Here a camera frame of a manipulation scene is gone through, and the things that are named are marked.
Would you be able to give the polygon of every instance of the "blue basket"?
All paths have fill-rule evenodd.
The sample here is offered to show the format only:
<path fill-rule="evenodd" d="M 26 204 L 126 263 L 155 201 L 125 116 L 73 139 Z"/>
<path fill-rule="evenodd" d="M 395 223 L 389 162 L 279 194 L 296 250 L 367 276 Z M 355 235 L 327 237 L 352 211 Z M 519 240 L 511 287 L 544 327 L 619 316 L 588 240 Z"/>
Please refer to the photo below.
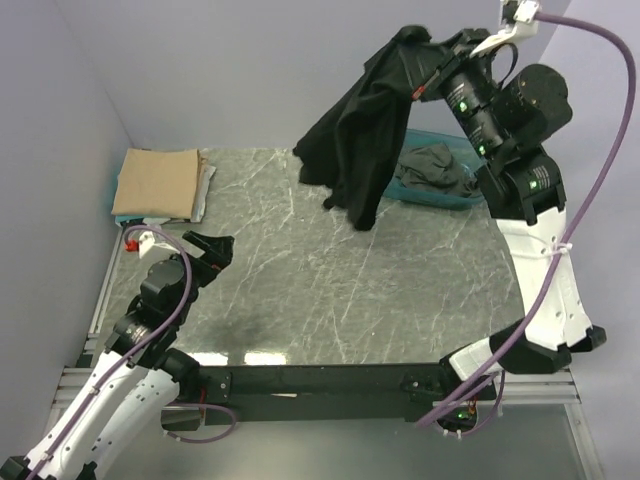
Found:
<path fill-rule="evenodd" d="M 478 168 L 484 164 L 466 138 L 453 137 L 439 133 L 423 132 L 420 130 L 407 130 L 402 147 L 402 153 L 417 147 L 444 143 L 449 147 L 453 159 L 462 165 L 469 175 L 473 175 Z M 402 200 L 403 202 L 418 203 L 436 208 L 446 208 L 448 210 L 467 210 L 474 205 L 482 203 L 484 197 L 477 195 L 473 197 L 458 197 L 447 195 L 446 193 L 423 192 L 413 188 L 407 188 L 400 180 L 393 178 L 383 194 L 387 198 Z"/>

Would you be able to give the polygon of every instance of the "black wire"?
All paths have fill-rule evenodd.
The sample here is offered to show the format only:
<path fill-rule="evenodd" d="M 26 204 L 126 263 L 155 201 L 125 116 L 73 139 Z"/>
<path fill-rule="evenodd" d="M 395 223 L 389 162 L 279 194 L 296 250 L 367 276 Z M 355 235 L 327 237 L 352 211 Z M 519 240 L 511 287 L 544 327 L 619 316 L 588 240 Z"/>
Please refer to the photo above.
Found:
<path fill-rule="evenodd" d="M 491 52 L 487 56 L 487 74 L 491 78 L 493 78 L 491 65 L 493 64 L 493 61 L 496 59 L 496 55 L 498 55 L 498 52 L 500 52 L 500 50 L 502 50 L 504 47 L 509 47 L 511 49 L 511 66 L 509 67 L 509 71 L 504 76 L 504 78 L 498 82 L 498 87 L 500 89 L 502 89 L 504 82 L 507 80 L 507 78 L 509 78 L 509 75 L 513 73 L 513 71 L 516 68 L 516 65 L 518 64 L 518 47 L 516 47 L 515 44 L 513 43 L 503 43 L 502 45 L 498 45 L 496 48 L 491 50 Z"/>

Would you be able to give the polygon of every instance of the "gray floor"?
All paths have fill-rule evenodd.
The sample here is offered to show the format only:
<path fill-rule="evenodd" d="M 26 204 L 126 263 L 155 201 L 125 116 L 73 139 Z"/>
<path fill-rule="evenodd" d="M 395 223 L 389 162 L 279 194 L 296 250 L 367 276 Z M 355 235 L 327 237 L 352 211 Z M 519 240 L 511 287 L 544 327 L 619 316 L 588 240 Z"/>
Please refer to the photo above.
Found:
<path fill-rule="evenodd" d="M 211 437 L 219 427 L 192 437 Z M 209 445 L 179 444 L 159 422 L 105 480 L 581 480 L 564 408 L 505 407 L 504 417 L 458 442 L 396 420 L 243 424 Z"/>
<path fill-rule="evenodd" d="M 203 364 L 437 361 L 522 316 L 506 245 L 485 207 L 450 212 L 383 199 L 371 232 L 326 212 L 287 150 L 213 150 L 201 225 L 236 237 L 177 348 Z M 179 235 L 184 226 L 167 230 Z M 145 276 L 123 254 L 103 335 Z"/>

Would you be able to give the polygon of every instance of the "marble surface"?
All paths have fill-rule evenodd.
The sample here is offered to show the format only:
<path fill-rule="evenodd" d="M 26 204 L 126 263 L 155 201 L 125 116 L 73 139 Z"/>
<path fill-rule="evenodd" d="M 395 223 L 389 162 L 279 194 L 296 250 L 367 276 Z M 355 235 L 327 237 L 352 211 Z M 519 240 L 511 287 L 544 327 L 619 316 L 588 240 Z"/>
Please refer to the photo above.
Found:
<path fill-rule="evenodd" d="M 175 346 L 203 364 L 435 362 L 523 315 L 506 244 L 485 206 L 452 212 L 383 199 L 355 232 L 327 190 L 300 185 L 284 149 L 215 149 L 201 225 L 236 237 Z M 180 235 L 185 226 L 165 227 Z M 122 254 L 102 337 L 146 271 Z"/>

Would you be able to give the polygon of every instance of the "folded gray cloth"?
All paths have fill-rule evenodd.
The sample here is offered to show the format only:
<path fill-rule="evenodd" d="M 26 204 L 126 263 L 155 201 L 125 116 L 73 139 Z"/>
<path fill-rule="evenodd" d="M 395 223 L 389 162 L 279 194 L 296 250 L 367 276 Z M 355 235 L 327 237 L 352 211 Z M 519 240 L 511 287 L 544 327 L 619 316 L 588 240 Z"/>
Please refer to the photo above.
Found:
<path fill-rule="evenodd" d="M 407 188 L 459 197 L 478 195 L 477 182 L 455 161 L 445 144 L 418 147 L 400 155 L 395 176 Z"/>

